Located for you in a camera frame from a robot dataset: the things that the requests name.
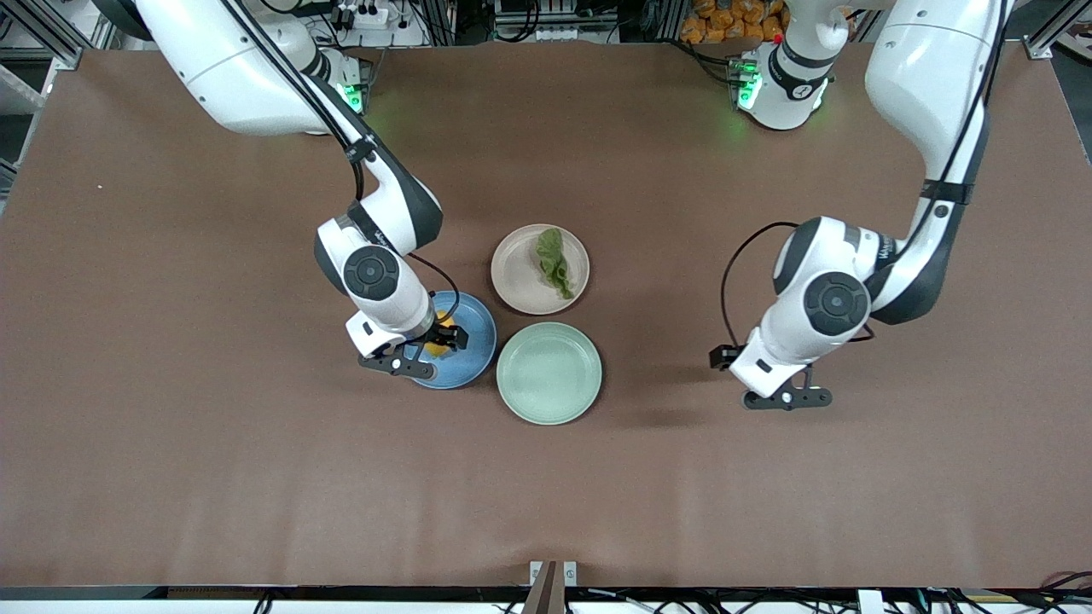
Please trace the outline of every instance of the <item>robotic arm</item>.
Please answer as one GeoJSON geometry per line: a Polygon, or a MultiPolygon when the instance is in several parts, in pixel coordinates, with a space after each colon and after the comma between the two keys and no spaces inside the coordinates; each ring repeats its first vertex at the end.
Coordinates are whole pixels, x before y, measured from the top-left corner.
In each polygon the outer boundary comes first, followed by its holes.
{"type": "MultiPolygon", "coordinates": [[[[807,29],[792,4],[786,42],[794,28],[807,29]]],[[[800,389],[790,379],[846,343],[869,316],[897,324],[933,308],[986,144],[983,94],[1011,8],[1011,0],[900,0],[866,87],[880,115],[925,158],[910,234],[892,239],[830,217],[802,224],[774,265],[778,300],[744,347],[714,350],[714,366],[729,367],[757,397],[799,404],[800,389]]],[[[768,55],[767,71],[781,54],[768,55]]]]}
{"type": "Polygon", "coordinates": [[[322,68],[325,56],[310,37],[293,34],[302,26],[284,15],[251,14],[240,0],[135,0],[135,5],[187,90],[221,126],[244,134],[336,138],[356,174],[357,196],[344,215],[319,227],[314,257],[356,305],[346,328],[360,365],[434,377],[435,367],[407,359],[404,346],[434,342],[465,349],[466,334],[437,321],[430,295],[402,257],[436,239],[443,213],[331,86],[329,67],[322,68]],[[360,164],[379,181],[364,199],[360,164]]]}

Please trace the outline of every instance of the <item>table surface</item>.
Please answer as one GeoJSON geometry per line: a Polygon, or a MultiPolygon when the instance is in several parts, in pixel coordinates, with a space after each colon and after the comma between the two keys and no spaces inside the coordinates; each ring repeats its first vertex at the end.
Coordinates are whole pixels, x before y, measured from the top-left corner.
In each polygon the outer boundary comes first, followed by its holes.
{"type": "MultiPolygon", "coordinates": [[[[521,422],[495,374],[439,392],[356,366],[311,257],[352,174],[329,138],[206,118],[155,54],[61,74],[0,224],[0,582],[1037,586],[1092,567],[1092,173],[1048,62],[1009,54],[936,309],[822,359],[824,410],[747,412],[707,366],[716,287],[775,220],[902,236],[923,176],[868,47],[778,133],[676,49],[388,55],[368,120],[441,199],[422,250],[492,309],[492,249],[575,233],[596,404],[521,422]]],[[[773,299],[783,236],[729,284],[773,299]]],[[[436,290],[443,282],[427,271],[436,290]]]]}

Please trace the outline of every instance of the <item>beige plate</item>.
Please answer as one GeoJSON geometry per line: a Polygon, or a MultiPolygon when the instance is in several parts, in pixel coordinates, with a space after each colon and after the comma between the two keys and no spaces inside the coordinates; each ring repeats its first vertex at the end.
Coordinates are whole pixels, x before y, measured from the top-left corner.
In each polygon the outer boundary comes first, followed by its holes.
{"type": "Polygon", "coordinates": [[[492,252],[492,286],[497,294],[513,309],[532,316],[556,314],[572,305],[587,287],[591,261],[584,244],[569,231],[549,224],[524,226],[505,237],[492,252]],[[546,276],[538,269],[535,246],[538,235],[547,228],[561,231],[561,253],[569,264],[569,288],[572,298],[561,298],[556,287],[546,283],[546,276]]]}

